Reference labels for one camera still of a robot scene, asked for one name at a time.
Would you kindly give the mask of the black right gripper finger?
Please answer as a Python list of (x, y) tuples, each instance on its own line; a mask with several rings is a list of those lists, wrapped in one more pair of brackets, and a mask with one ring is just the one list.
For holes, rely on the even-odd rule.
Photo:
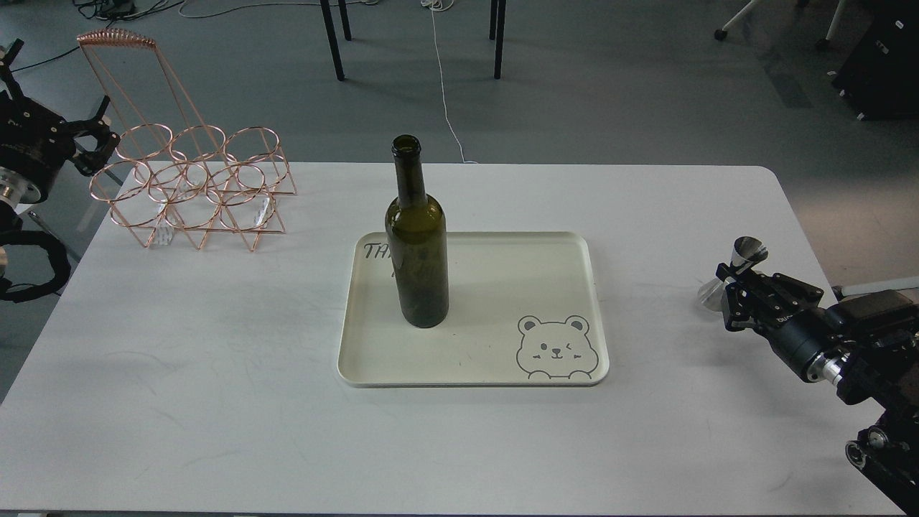
[(726, 331), (739, 332), (755, 326), (745, 309), (737, 284), (727, 284), (723, 290), (723, 323)]
[(723, 284), (736, 281), (738, 275), (743, 274), (749, 268), (758, 265), (768, 258), (768, 253), (755, 253), (753, 255), (742, 255), (732, 253), (729, 264), (719, 263), (717, 267), (717, 279)]

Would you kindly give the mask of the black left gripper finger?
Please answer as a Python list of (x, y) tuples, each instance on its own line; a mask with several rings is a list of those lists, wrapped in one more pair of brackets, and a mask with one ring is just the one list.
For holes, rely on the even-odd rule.
[(71, 156), (71, 163), (84, 177), (92, 177), (101, 172), (102, 168), (111, 160), (111, 156), (115, 153), (119, 143), (121, 143), (121, 137), (116, 132), (96, 136), (95, 140), (95, 149), (85, 148), (78, 141), (73, 141), (75, 151)]
[(66, 134), (73, 138), (91, 136), (97, 144), (108, 143), (112, 139), (111, 125), (106, 121), (106, 111), (110, 104), (111, 98), (103, 95), (101, 104), (88, 120), (66, 122)]

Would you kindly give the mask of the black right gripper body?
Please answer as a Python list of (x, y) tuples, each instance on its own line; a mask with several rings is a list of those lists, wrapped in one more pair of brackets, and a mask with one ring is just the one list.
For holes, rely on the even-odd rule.
[(826, 311), (824, 290), (784, 274), (750, 274), (746, 311), (752, 330), (802, 381), (824, 379), (824, 361), (839, 344)]

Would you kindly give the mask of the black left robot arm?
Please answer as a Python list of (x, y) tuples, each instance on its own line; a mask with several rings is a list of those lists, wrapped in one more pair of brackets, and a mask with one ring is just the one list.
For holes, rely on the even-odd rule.
[(88, 120), (66, 121), (31, 98), (2, 93), (2, 272), (9, 268), (9, 248), (42, 250), (52, 272), (43, 284), (19, 290), (3, 277), (2, 300), (32, 301), (69, 281), (72, 267), (66, 245), (50, 232), (23, 229), (17, 207), (46, 202), (67, 162), (84, 177), (94, 177), (108, 166), (121, 143), (106, 118), (110, 104), (105, 96)]

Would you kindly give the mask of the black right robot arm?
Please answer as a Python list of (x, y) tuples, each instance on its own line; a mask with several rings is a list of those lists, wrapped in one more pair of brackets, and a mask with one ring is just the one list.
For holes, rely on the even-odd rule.
[(846, 457), (900, 510), (915, 516), (917, 492), (917, 304), (894, 290), (823, 308), (824, 292), (751, 261), (721, 263), (726, 330), (749, 328), (805, 383), (827, 380), (847, 405), (867, 399), (882, 416), (846, 444)]

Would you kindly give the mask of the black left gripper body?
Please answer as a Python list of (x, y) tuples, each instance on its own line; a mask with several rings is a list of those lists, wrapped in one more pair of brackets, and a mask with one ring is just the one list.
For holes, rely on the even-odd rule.
[(29, 181), (23, 202), (45, 202), (75, 153), (73, 139), (60, 131), (63, 117), (31, 98), (19, 107), (3, 97), (1, 118), (1, 166)]

